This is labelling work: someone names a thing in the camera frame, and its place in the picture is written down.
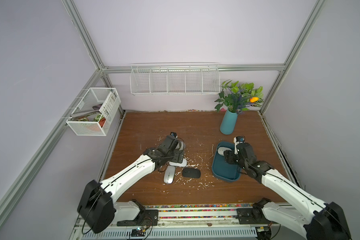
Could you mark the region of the silver computer mouse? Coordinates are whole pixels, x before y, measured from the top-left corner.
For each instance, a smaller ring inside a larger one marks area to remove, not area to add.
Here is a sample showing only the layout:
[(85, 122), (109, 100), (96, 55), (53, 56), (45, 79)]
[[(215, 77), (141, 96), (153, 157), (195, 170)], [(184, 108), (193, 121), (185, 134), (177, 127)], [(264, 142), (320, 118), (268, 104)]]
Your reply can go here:
[(176, 167), (168, 166), (164, 174), (164, 183), (172, 184), (175, 178), (175, 173), (176, 173)]

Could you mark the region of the black computer mouse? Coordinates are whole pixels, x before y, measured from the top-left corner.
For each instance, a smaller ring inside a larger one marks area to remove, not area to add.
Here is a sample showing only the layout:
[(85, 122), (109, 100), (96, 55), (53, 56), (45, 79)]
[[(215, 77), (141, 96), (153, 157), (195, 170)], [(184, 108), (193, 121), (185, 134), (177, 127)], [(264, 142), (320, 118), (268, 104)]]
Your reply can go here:
[(201, 171), (195, 168), (183, 168), (182, 176), (185, 178), (199, 179), (201, 177)]

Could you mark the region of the white rounded computer mouse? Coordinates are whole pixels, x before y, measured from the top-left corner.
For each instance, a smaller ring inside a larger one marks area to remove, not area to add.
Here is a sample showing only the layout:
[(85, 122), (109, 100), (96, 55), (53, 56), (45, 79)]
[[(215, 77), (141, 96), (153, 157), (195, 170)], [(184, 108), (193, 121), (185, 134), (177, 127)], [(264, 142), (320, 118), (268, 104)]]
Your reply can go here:
[(232, 150), (230, 148), (227, 148), (227, 147), (219, 147), (218, 148), (218, 154), (220, 156), (224, 156), (226, 151), (232, 151)]

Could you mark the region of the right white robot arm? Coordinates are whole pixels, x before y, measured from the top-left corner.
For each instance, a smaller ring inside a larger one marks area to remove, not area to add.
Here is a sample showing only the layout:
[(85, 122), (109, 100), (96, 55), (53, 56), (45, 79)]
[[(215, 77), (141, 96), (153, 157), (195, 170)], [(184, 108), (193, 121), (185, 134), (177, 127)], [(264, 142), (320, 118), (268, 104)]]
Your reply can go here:
[(291, 211), (269, 199), (257, 202), (254, 209), (265, 219), (279, 223), (306, 240), (350, 240), (352, 238), (344, 210), (338, 204), (326, 203), (285, 178), (266, 161), (257, 159), (252, 146), (235, 142), (234, 149), (218, 148), (219, 155), (230, 165), (238, 165), (247, 176), (271, 189), (295, 210)]

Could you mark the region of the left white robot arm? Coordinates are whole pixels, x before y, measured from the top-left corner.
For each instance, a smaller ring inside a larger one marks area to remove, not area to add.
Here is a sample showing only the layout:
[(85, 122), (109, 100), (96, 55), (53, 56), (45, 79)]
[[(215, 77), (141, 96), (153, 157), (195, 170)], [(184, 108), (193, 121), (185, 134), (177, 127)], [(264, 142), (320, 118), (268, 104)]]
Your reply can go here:
[(155, 148), (146, 149), (129, 166), (100, 182), (95, 180), (86, 184), (77, 212), (89, 231), (99, 234), (112, 222), (120, 226), (157, 225), (158, 213), (148, 211), (137, 200), (120, 202), (119, 198), (146, 175), (159, 170), (168, 162), (176, 163), (184, 157), (186, 144), (176, 133), (170, 133)]

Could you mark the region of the teal storage box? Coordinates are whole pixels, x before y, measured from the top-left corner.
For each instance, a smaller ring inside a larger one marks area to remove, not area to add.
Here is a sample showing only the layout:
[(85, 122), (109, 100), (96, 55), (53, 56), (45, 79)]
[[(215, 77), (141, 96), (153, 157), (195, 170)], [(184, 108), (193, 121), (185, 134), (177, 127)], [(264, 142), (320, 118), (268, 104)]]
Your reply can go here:
[(219, 148), (234, 149), (234, 144), (229, 142), (220, 142), (215, 150), (215, 156), (212, 163), (212, 173), (215, 178), (233, 183), (240, 179), (240, 167), (238, 165), (230, 165), (225, 162), (224, 156), (219, 154)]

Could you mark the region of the teal vase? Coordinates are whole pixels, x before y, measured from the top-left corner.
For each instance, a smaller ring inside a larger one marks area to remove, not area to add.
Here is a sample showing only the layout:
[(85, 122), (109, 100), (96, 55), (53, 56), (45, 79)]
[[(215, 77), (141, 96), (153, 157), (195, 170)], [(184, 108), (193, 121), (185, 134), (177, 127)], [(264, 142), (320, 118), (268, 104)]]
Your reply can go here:
[(226, 111), (220, 126), (220, 131), (224, 135), (230, 135), (234, 132), (238, 114), (230, 111)]

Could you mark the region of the green artificial plant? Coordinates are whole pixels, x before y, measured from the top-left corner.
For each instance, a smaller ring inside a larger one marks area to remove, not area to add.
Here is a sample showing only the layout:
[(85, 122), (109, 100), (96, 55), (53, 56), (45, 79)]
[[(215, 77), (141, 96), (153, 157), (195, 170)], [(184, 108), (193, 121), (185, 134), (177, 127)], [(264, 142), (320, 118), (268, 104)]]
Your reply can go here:
[(254, 83), (243, 83), (232, 80), (221, 84), (221, 92), (215, 100), (215, 110), (220, 112), (224, 107), (226, 111), (235, 114), (249, 111), (249, 108), (260, 108), (264, 102), (263, 87), (255, 87)]

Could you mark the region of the white mesh basket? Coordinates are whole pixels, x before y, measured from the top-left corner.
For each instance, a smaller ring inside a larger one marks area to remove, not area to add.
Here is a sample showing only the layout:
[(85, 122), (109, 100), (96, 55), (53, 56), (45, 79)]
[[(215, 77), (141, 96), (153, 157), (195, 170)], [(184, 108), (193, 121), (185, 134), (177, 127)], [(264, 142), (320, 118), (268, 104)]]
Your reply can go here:
[(77, 136), (106, 136), (120, 104), (115, 88), (89, 88), (66, 123)]

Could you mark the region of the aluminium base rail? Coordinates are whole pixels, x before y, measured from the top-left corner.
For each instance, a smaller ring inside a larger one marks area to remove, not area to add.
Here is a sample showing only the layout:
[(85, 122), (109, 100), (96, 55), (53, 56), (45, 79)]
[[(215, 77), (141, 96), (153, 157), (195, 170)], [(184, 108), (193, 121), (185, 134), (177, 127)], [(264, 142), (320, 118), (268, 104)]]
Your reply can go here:
[(304, 240), (306, 219), (287, 203), (147, 206), (141, 223), (113, 221), (94, 233), (78, 219), (72, 240)]

